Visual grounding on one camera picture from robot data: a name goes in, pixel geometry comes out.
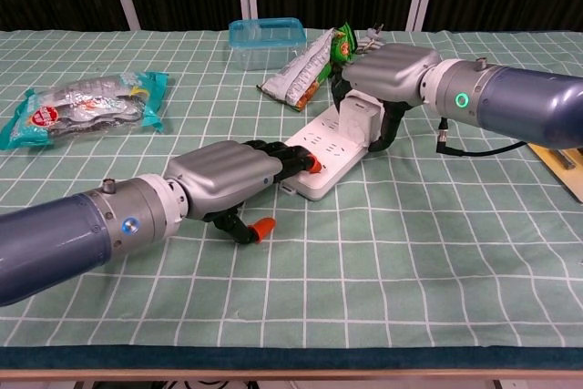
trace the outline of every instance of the power outlet socket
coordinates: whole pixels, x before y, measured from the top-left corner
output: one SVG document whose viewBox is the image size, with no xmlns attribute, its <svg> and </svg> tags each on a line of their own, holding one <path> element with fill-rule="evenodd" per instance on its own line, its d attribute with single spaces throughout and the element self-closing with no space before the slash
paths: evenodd
<svg viewBox="0 0 583 389">
<path fill-rule="evenodd" d="M 347 99 L 349 97 L 341 103 L 341 113 Z M 380 105 L 367 99 L 359 102 L 361 105 L 370 106 L 378 117 L 378 123 L 371 123 L 374 129 L 378 129 Z M 309 200 L 321 200 L 368 152 L 368 143 L 363 145 L 360 140 L 359 143 L 354 142 L 341 131 L 338 111 L 335 106 L 331 106 L 286 140 L 285 144 L 288 146 L 301 145 L 307 148 L 320 161 L 322 170 L 319 173 L 300 172 L 283 181 L 280 188 L 289 194 L 299 193 Z M 373 137 L 375 136 L 378 136 L 378 132 L 373 133 Z"/>
</svg>

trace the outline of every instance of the wooden board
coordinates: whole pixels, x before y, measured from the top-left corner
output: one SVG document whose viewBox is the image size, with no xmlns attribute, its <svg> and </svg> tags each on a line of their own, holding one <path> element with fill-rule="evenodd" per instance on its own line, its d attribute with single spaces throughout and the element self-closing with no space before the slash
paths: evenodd
<svg viewBox="0 0 583 389">
<path fill-rule="evenodd" d="M 561 152 L 574 164 L 573 169 L 566 169 L 561 160 L 547 148 L 529 144 L 529 147 L 543 160 L 547 167 L 571 191 L 573 196 L 583 203 L 583 155 L 577 149 L 565 149 Z"/>
</svg>

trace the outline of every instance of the plastic container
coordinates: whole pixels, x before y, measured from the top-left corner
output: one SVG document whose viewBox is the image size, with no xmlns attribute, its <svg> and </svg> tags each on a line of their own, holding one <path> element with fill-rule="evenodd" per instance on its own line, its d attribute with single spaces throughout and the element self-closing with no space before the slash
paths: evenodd
<svg viewBox="0 0 583 389">
<path fill-rule="evenodd" d="M 297 18 L 237 20 L 229 24 L 232 59 L 241 70 L 280 69 L 307 46 Z"/>
</svg>

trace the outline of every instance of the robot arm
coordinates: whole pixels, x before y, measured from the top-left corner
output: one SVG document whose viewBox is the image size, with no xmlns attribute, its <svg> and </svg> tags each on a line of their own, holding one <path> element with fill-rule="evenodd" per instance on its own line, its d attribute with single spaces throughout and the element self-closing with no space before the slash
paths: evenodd
<svg viewBox="0 0 583 389">
<path fill-rule="evenodd" d="M 332 84 L 336 106 L 352 90 L 384 105 L 381 137 L 370 151 L 388 148 L 404 113 L 426 104 L 446 121 L 451 118 L 545 148 L 583 146 L 583 78 L 502 67 L 476 61 L 442 60 L 430 48 L 387 44 L 344 68 Z"/>
<path fill-rule="evenodd" d="M 101 188 L 0 216 L 0 306 L 162 241 L 185 218 L 213 222 L 240 244 L 260 242 L 275 220 L 247 226 L 240 205 L 320 168 L 303 147 L 221 141 L 171 159 L 164 176 L 106 179 Z"/>
</svg>

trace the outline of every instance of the green checkered tablecloth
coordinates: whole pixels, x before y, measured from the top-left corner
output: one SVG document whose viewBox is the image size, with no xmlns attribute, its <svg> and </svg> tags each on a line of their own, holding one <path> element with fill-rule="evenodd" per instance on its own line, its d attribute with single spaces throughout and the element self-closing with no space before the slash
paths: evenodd
<svg viewBox="0 0 583 389">
<path fill-rule="evenodd" d="M 384 36 L 444 58 L 583 76 L 577 33 Z M 170 157 L 225 138 L 286 139 L 331 105 L 328 87 L 303 113 L 261 97 L 271 72 L 238 72 L 226 32 L 19 31 L 0 33 L 0 123 L 28 87 L 145 69 L 171 77 L 164 134 L 6 151 L 0 212 L 161 173 Z M 437 156 L 436 122 L 411 111 L 388 151 L 319 202 L 275 188 L 249 200 L 247 222 L 278 221 L 262 245 L 188 221 L 166 242 L 0 309 L 0 345 L 583 346 L 583 207 L 528 148 Z M 451 143 L 467 149 L 511 141 L 452 125 Z"/>
</svg>

